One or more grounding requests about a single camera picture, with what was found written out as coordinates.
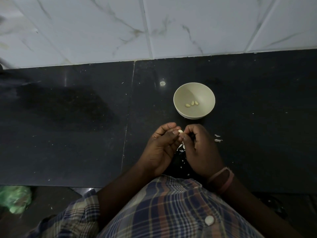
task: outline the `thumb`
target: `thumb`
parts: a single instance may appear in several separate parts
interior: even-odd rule
[[[180,136],[183,138],[183,142],[185,145],[185,152],[186,152],[186,157],[187,159],[196,154],[196,150],[194,147],[194,143],[192,139],[185,133],[181,133]]]
[[[174,130],[173,132],[166,132],[163,136],[156,139],[156,145],[158,147],[164,147],[168,144],[172,144],[178,138],[178,134],[178,130]]]

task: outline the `forearm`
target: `forearm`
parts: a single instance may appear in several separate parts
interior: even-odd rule
[[[97,192],[100,207],[99,229],[102,230],[125,204],[151,180],[152,177],[142,168],[134,165],[129,171]]]
[[[227,176],[228,172],[223,172],[215,181],[215,185],[219,187]],[[236,177],[221,197],[265,237],[302,237],[286,221],[252,195]]]

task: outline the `bowl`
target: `bowl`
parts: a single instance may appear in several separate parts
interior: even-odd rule
[[[174,93],[174,106],[181,116],[186,119],[200,119],[209,114],[215,106],[214,93],[206,85],[190,82],[180,86]]]

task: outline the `green plastic bag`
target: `green plastic bag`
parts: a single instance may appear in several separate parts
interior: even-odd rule
[[[7,207],[12,214],[21,214],[31,203],[32,192],[27,186],[0,186],[0,206]]]

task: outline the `hand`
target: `hand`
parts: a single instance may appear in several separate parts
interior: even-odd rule
[[[183,141],[179,137],[176,123],[166,123],[159,127],[149,139],[137,166],[151,178],[160,176],[169,166],[177,148]]]
[[[194,133],[195,144],[188,136],[189,133]],[[208,179],[225,167],[215,140],[202,125],[190,124],[180,136],[185,144],[187,161],[197,174]]]

